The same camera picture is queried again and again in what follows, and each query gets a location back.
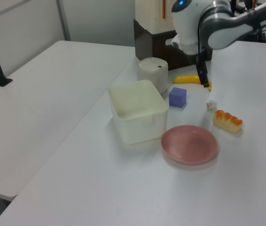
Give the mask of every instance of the white table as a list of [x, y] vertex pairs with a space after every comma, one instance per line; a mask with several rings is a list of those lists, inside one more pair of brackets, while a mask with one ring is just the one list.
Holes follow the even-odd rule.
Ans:
[[134, 57], [59, 41], [0, 87], [0, 198], [13, 200]]
[[[167, 128], [202, 126], [219, 144], [212, 161], [187, 166], [163, 154], [160, 139], [120, 142], [105, 92], [26, 188], [0, 226], [266, 226], [266, 44], [236, 42], [207, 63], [212, 91], [198, 84], [187, 105], [170, 107]], [[113, 85], [136, 80], [135, 58]], [[195, 73], [194, 66], [169, 73]], [[212, 126], [205, 103], [244, 121], [237, 135]]]

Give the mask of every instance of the toy bread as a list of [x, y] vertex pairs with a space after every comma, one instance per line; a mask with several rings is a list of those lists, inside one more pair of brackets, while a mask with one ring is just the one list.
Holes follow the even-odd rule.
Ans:
[[241, 130], [243, 126], [242, 120], [222, 110], [217, 110], [214, 113], [212, 122], [216, 126], [221, 127], [222, 129], [225, 129], [232, 133], [237, 133]]

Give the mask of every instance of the blue block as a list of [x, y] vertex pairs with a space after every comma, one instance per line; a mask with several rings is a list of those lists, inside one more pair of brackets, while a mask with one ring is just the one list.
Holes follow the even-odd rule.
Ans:
[[174, 87], [169, 93], [170, 106], [183, 107], [186, 103], [186, 89]]

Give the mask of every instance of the white canister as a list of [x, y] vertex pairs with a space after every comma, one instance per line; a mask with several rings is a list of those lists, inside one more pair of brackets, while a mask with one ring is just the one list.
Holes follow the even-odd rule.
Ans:
[[150, 80], [160, 94], [167, 89], [168, 64], [165, 60], [149, 57], [137, 64], [137, 80]]

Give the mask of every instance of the yellow banana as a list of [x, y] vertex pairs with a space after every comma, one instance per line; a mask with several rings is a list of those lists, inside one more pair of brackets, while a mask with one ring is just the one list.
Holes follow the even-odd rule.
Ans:
[[[199, 76], [197, 74], [180, 75], [180, 76], [175, 77], [172, 80], [172, 82], [173, 83], [199, 83], [201, 84]], [[211, 81], [208, 80], [208, 82], [209, 82], [209, 87], [207, 87], [207, 89], [208, 91], [211, 91]]]

